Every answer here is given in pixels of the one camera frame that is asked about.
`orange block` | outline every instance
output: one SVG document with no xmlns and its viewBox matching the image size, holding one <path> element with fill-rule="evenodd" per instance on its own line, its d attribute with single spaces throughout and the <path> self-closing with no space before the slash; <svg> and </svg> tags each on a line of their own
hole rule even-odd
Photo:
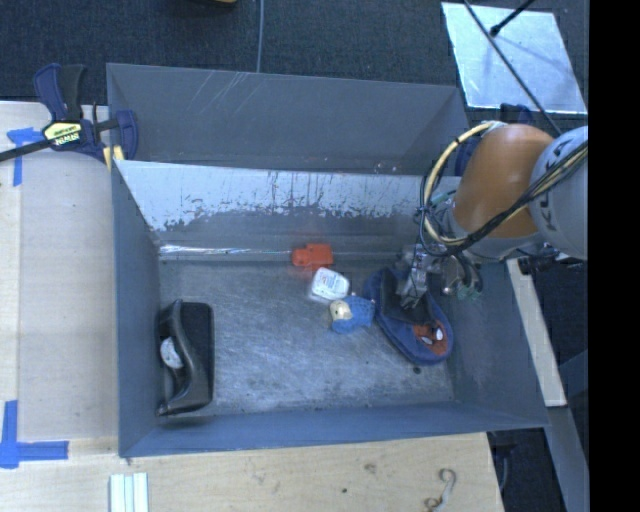
<svg viewBox="0 0 640 512">
<path fill-rule="evenodd" d="M 333 251 L 329 244 L 307 244 L 304 248 L 293 250 L 291 262 L 296 267 L 317 270 L 320 267 L 333 265 Z"/>
</svg>

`metal rod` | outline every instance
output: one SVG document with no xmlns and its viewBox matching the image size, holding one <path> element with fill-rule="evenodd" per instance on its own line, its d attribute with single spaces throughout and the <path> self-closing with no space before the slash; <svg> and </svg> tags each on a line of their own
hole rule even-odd
<svg viewBox="0 0 640 512">
<path fill-rule="evenodd" d="M 502 51 L 500 50 L 500 48 L 498 48 L 498 45 L 494 42 L 493 38 L 491 37 L 491 35 L 489 34 L 489 32 L 487 32 L 487 29 L 484 28 L 484 25 L 482 24 L 482 22 L 480 21 L 480 18 L 478 18 L 477 14 L 474 12 L 474 10 L 471 8 L 471 6 L 469 5 L 469 2 L 467 0 L 463 0 L 464 1 L 464 5 L 467 8 L 467 11 L 469 11 L 469 14 L 471 14 L 471 17 L 473 18 L 473 20 L 476 22 L 476 24 L 478 25 L 478 27 L 480 28 L 480 30 L 482 30 L 483 34 L 485 35 L 485 37 L 487 38 L 487 40 L 489 41 L 489 43 L 491 43 L 491 46 L 493 46 L 493 49 L 498 52 L 498 55 L 500 56 L 500 58 L 502 59 L 502 62 L 504 62 L 505 66 L 507 66 L 507 68 L 509 68 L 509 71 L 511 72 L 511 74 L 513 75 L 513 77 L 518 81 L 518 83 L 520 84 L 520 87 L 522 87 L 522 90 L 527 94 L 527 96 L 529 96 L 529 98 L 531 98 L 531 101 L 533 101 L 533 103 L 535 104 L 536 107 L 538 107 L 538 110 L 540 111 L 540 113 L 545 117 L 545 119 L 549 122 L 549 124 L 553 127 L 553 129 L 556 132 L 557 136 L 560 136 L 562 134 L 562 131 L 560 130 L 560 128 L 558 128 L 558 126 L 556 125 L 556 123 L 553 122 L 553 119 L 551 119 L 551 117 L 549 117 L 549 114 L 547 114 L 547 112 L 545 111 L 545 109 L 542 107 L 542 105 L 540 104 L 540 102 L 538 101 L 538 99 L 533 95 L 533 93 L 529 90 L 529 88 L 527 87 L 527 85 L 522 81 L 522 78 L 520 78 L 520 75 L 518 75 L 518 73 L 516 72 L 516 70 L 513 68 L 513 66 L 511 65 L 511 63 L 507 60 L 507 58 L 505 57 L 504 53 L 502 53 Z"/>
<path fill-rule="evenodd" d="M 496 37 L 498 35 L 498 32 L 500 32 L 507 25 L 507 23 L 509 23 L 516 16 L 518 16 L 522 11 L 524 11 L 527 7 L 529 7 L 535 1 L 536 0 L 527 0 L 524 4 L 522 4 L 515 11 L 509 14 L 509 16 L 503 19 L 500 23 L 491 27 L 489 34 L 491 34 L 493 37 Z"/>
</svg>

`wire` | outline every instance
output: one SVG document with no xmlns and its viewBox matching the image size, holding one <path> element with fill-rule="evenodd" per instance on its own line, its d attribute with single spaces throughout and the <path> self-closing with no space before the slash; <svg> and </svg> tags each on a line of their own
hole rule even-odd
<svg viewBox="0 0 640 512">
<path fill-rule="evenodd" d="M 264 0 L 258 0 L 258 9 L 260 9 L 260 21 L 258 23 L 258 63 L 256 64 L 256 73 L 260 73 L 260 65 L 262 63 L 262 34 L 264 32 Z"/>
<path fill-rule="evenodd" d="M 527 96 L 529 96 L 529 98 L 531 98 L 531 101 L 533 101 L 533 103 L 535 104 L 536 107 L 538 107 L 538 110 L 540 110 L 540 113 L 544 116 L 544 118 L 547 120 L 547 122 L 553 127 L 554 131 L 556 132 L 556 135 L 561 135 L 562 131 L 560 130 L 560 128 L 558 128 L 558 126 L 556 125 L 556 123 L 553 122 L 553 119 L 551 119 L 551 117 L 549 117 L 549 114 L 547 114 L 546 110 L 544 109 L 544 107 L 542 106 L 542 104 L 538 101 L 538 99 L 533 95 L 533 93 L 529 90 L 529 88 L 527 87 L 527 85 L 524 83 L 524 81 L 522 80 L 522 78 L 520 78 L 520 75 L 518 75 L 518 73 L 516 72 L 516 70 L 514 69 L 514 67 L 511 65 L 511 63 L 507 60 L 507 58 L 505 57 L 504 53 L 502 53 L 502 51 L 500 50 L 500 48 L 498 48 L 498 45 L 495 43 L 495 41 L 493 40 L 493 38 L 491 37 L 491 35 L 489 34 L 489 32 L 487 32 L 487 29 L 484 28 L 484 25 L 482 24 L 482 22 L 480 21 L 480 18 L 478 18 L 478 15 L 475 13 L 475 11 L 471 8 L 471 6 L 469 5 L 469 2 L 467 0 L 463 0 L 464 1 L 464 5 L 467 8 L 467 11 L 469 11 L 469 14 L 471 15 L 471 17 L 473 18 L 473 20 L 476 22 L 476 24 L 478 25 L 478 28 L 480 28 L 480 30 L 482 31 L 482 33 L 484 34 L 484 36 L 487 38 L 487 41 L 489 41 L 489 43 L 491 44 L 491 46 L 493 46 L 493 49 L 498 53 L 498 55 L 500 56 L 500 58 L 502 59 L 502 62 L 504 62 L 505 66 L 507 66 L 507 68 L 509 68 L 509 71 L 511 72 L 511 74 L 513 75 L 513 78 L 515 78 L 518 83 L 520 84 L 520 87 L 522 87 L 522 90 L 527 94 Z"/>
<path fill-rule="evenodd" d="M 510 218 L 514 217 L 521 210 L 527 207 L 527 205 L 539 197 L 540 195 L 548 192 L 551 188 L 557 186 L 559 183 L 567 179 L 573 172 L 575 172 L 582 161 L 588 155 L 588 140 L 584 141 L 577 148 L 569 152 L 564 158 L 553 164 L 547 169 L 538 180 L 529 186 L 527 190 L 515 201 L 515 203 L 505 211 L 491 218 L 480 229 L 474 231 L 471 234 L 467 234 L 464 237 L 450 238 L 443 236 L 440 233 L 440 229 L 435 227 L 436 219 L 433 218 L 433 205 L 430 203 L 431 195 L 433 193 L 434 184 L 436 183 L 439 174 L 442 170 L 446 158 L 453 152 L 453 150 L 459 146 L 464 140 L 475 135 L 478 132 L 490 129 L 496 124 L 495 121 L 487 122 L 476 126 L 475 128 L 465 132 L 462 136 L 452 142 L 442 153 L 440 158 L 431 170 L 429 175 L 423 176 L 422 179 L 422 191 L 423 194 L 420 198 L 420 241 L 425 251 L 431 256 L 444 257 L 461 253 L 471 245 L 477 243 L 482 238 L 486 237 L 491 231 L 496 229 L 500 224 L 506 222 Z M 429 248 L 424 239 L 423 229 L 429 234 L 429 236 L 445 249 L 442 251 L 433 251 Z"/>
</svg>

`wooden surface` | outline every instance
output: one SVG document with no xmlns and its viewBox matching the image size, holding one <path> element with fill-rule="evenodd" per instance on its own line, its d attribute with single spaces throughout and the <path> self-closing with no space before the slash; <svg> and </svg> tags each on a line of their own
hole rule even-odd
<svg viewBox="0 0 640 512">
<path fill-rule="evenodd" d="M 2 127 L 25 127 L 14 107 L 0 103 Z M 0 141 L 0 150 L 10 147 Z M 20 396 L 21 189 L 12 186 L 12 176 L 13 163 L 0 164 L 0 410 L 4 401 Z M 74 387 L 82 390 L 83 385 L 69 382 Z M 152 512 L 423 512 L 428 510 L 425 499 L 438 498 L 444 490 L 442 468 L 457 473 L 447 512 L 504 510 L 484 433 L 130 460 L 118 457 L 116 446 L 113 437 L 73 439 L 68 460 L 0 469 L 0 511 L 105 511 L 110 475 L 146 472 Z"/>
<path fill-rule="evenodd" d="M 511 276 L 511 284 L 518 302 L 518 308 L 522 315 L 522 325 L 531 349 L 531 356 L 538 374 L 538 382 L 540 383 L 544 403 L 547 407 L 565 406 L 567 405 L 567 398 L 533 279 L 531 276 L 525 276 L 520 272 L 518 262 L 515 259 L 507 261 L 507 268 Z"/>
</svg>

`blue object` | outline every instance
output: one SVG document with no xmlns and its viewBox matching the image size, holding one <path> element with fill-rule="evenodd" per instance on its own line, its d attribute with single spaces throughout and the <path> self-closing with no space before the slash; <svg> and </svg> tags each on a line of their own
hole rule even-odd
<svg viewBox="0 0 640 512">
<path fill-rule="evenodd" d="M 79 123 L 82 126 L 83 140 L 77 145 L 55 146 L 51 145 L 51 149 L 55 151 L 75 151 L 84 155 L 96 158 L 104 163 L 104 148 L 106 145 L 99 140 L 98 130 L 91 121 L 82 119 L 82 109 L 78 105 L 78 83 L 81 71 L 77 66 L 74 68 L 70 76 L 67 73 L 67 80 L 61 78 L 63 68 L 60 64 L 49 64 L 38 70 L 34 76 L 33 83 L 36 90 L 38 100 L 42 103 L 51 114 L 52 122 L 70 121 Z M 116 112 L 117 127 L 120 130 L 120 146 L 124 152 L 125 158 L 132 159 L 138 149 L 138 129 L 135 122 L 133 111 L 118 110 Z"/>
<path fill-rule="evenodd" d="M 401 272 L 395 269 L 389 269 L 397 279 L 404 279 L 406 272 Z M 382 300 L 380 297 L 382 288 L 382 274 L 384 269 L 372 274 L 364 284 L 365 298 L 369 298 L 375 301 L 376 308 L 376 320 L 382 331 L 387 335 L 387 338 L 396 346 L 396 348 L 402 352 L 402 354 L 419 366 L 432 365 L 440 363 L 447 359 L 451 355 L 453 350 L 453 330 L 451 324 L 445 316 L 440 306 L 436 304 L 429 292 L 427 292 L 427 298 L 431 304 L 431 309 L 436 320 L 439 320 L 444 326 L 447 350 L 443 354 L 436 354 L 431 351 L 425 343 L 418 340 L 413 332 L 413 325 L 410 323 L 390 318 L 382 313 Z"/>
<path fill-rule="evenodd" d="M 342 299 L 349 305 L 349 309 L 351 309 L 351 313 L 353 314 L 352 318 L 347 319 L 338 319 L 334 320 L 331 323 L 331 328 L 340 334 L 347 334 L 358 327 L 370 327 L 373 322 L 373 317 L 376 312 L 376 307 L 368 299 L 363 299 L 362 297 L 358 297 L 357 295 L 350 295 Z"/>
<path fill-rule="evenodd" d="M 4 404 L 2 440 L 0 440 L 0 468 L 16 469 L 20 462 L 30 460 L 68 459 L 69 441 L 47 441 L 38 443 L 19 443 L 18 401 Z"/>
<path fill-rule="evenodd" d="M 33 128 L 19 128 L 17 130 L 9 130 L 7 137 L 13 142 L 16 147 L 20 147 L 24 144 L 31 144 L 32 142 L 40 142 L 44 140 L 42 133 Z M 13 186 L 17 187 L 22 183 L 22 157 L 16 158 L 13 164 Z"/>
</svg>

